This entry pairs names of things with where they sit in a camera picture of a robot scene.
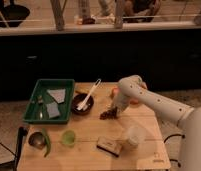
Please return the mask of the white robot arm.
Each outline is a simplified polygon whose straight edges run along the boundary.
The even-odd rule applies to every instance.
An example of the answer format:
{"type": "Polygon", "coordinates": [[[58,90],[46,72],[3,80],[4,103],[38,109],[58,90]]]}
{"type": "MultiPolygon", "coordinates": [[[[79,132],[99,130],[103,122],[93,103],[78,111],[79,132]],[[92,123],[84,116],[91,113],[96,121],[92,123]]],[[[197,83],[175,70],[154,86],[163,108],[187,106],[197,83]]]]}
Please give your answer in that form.
{"type": "Polygon", "coordinates": [[[121,113],[134,98],[161,118],[175,124],[185,136],[180,145],[178,171],[201,171],[201,107],[194,108],[151,92],[143,88],[142,83],[139,75],[120,79],[117,83],[118,94],[114,97],[111,107],[121,113]]]}

